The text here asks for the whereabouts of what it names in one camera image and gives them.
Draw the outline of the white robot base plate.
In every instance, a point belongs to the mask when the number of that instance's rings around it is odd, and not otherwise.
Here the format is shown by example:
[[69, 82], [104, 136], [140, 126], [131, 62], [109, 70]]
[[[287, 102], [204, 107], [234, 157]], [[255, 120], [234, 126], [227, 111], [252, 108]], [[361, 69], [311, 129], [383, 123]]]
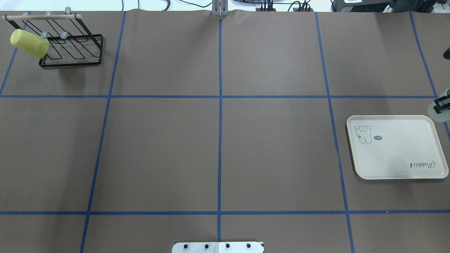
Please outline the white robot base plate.
[[172, 247], [172, 253], [264, 253], [263, 242], [180, 242]]

